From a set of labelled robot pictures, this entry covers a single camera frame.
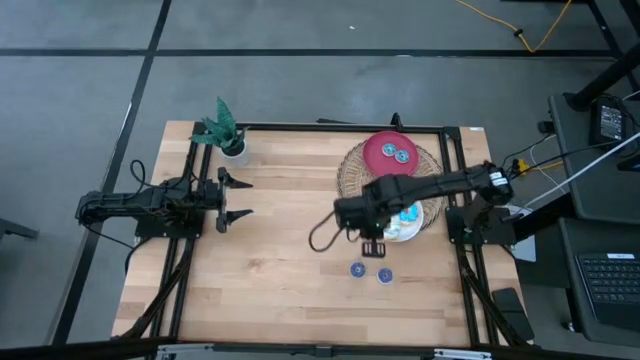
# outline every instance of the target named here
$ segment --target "wicker placemat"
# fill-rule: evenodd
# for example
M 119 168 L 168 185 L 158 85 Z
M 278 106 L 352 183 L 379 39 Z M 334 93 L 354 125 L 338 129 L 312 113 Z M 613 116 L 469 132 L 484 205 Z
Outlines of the wicker placemat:
M 362 158 L 362 149 L 366 141 L 356 145 L 347 153 L 340 168 L 338 169 L 338 194 L 341 197 L 358 196 L 362 194 L 362 186 L 375 180 L 375 176 L 371 174 Z M 441 174 L 442 168 L 438 162 L 429 154 L 429 152 L 416 145 L 420 162 L 418 169 L 413 176 L 428 176 Z M 437 197 L 428 200 L 422 200 L 422 210 L 424 211 L 424 223 L 420 230 L 424 230 L 438 218 L 444 198 Z

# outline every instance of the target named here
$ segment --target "wooden table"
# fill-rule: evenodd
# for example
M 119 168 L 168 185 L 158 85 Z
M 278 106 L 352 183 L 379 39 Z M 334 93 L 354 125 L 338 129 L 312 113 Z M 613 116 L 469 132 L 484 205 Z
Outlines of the wooden table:
M 181 176 L 193 126 L 193 122 L 167 123 L 154 183 Z M 460 130 L 468 166 L 490 158 L 482 128 Z M 215 231 L 216 213 L 208 213 L 206 229 L 196 242 L 180 340 L 470 345 L 460 275 L 444 214 L 417 238 L 388 244 L 386 258 L 365 259 L 363 279 L 352 278 L 348 270 L 360 258 L 359 244 L 348 243 L 342 236 L 321 254 L 307 244 L 311 228 L 332 210 L 336 170 L 344 155 L 371 133 L 250 130 L 247 134 L 250 164 L 228 170 L 254 188 L 228 191 L 228 209 L 251 208 L 255 213 L 238 220 L 227 234 Z M 442 164 L 436 135 L 408 136 Z M 448 145 L 455 170 L 455 152 Z M 209 174 L 223 164 L 214 151 Z M 335 231 L 335 221 L 329 221 L 317 233 L 317 246 L 323 246 Z M 153 239 L 131 259 L 114 335 L 131 327 L 155 296 L 167 244 L 168 239 Z M 520 293 L 511 257 L 498 246 L 483 250 L 490 288 L 514 287 Z M 393 270 L 391 285 L 376 280 L 381 267 Z M 161 334 L 168 332 L 173 300 L 167 304 Z M 481 340 L 486 341 L 477 299 L 475 309 Z

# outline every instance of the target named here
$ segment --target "red plate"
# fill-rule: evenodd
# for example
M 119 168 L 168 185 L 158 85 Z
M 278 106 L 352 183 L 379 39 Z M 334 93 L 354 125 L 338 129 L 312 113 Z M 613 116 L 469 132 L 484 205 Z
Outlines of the red plate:
M 382 152 L 384 144 L 393 144 L 396 151 L 409 153 L 409 161 L 399 163 L 394 156 L 385 156 Z M 362 157 L 369 171 L 375 176 L 386 174 L 413 175 L 418 168 L 418 149 L 408 137 L 395 131 L 381 131 L 367 140 L 362 149 Z

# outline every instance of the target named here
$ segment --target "gray floor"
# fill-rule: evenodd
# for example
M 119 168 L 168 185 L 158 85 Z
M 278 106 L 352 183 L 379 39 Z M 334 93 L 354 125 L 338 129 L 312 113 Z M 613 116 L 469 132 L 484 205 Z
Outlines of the gray floor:
M 470 1 L 525 28 L 536 44 L 562 5 Z M 0 0 L 0 48 L 146 48 L 160 0 Z M 612 1 L 599 1 L 623 48 L 637 37 Z M 574 5 L 546 48 L 604 49 L 588 8 Z M 453 0 L 174 0 L 160 48 L 521 49 L 511 32 Z M 97 188 L 118 136 L 142 58 L 0 57 L 0 217 L 39 228 L 26 242 L 0 246 L 0 348 L 43 344 L 70 276 L 82 229 L 77 199 Z M 501 160 L 540 138 L 546 99 L 574 91 L 608 62 L 579 59 L 368 57 L 156 58 L 116 186 L 135 186 L 131 159 L 149 171 L 164 123 L 212 114 L 223 97 L 241 121 L 313 122 L 318 117 L 383 124 L 486 128 Z M 627 82 L 612 89 L 624 95 Z M 553 141 L 536 148 L 543 159 Z M 561 169 L 549 171 L 562 179 Z M 553 184 L 540 174 L 518 180 L 519 201 Z M 133 223 L 104 232 L 130 241 Z M 73 342 L 106 339 L 124 281 L 126 249 L 100 243 L 72 328 Z M 640 359 L 640 350 L 590 343 L 563 330 L 562 293 L 524 286 L 544 348 Z M 227 359 L 240 354 L 217 354 Z M 280 355 L 252 357 L 284 358 Z M 180 358 L 195 358 L 197 355 Z

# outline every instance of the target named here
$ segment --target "black keyboard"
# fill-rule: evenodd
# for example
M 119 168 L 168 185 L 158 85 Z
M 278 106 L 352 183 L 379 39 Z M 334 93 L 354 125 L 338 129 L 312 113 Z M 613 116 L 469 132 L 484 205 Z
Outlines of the black keyboard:
M 640 331 L 640 254 L 581 254 L 576 261 L 596 320 Z

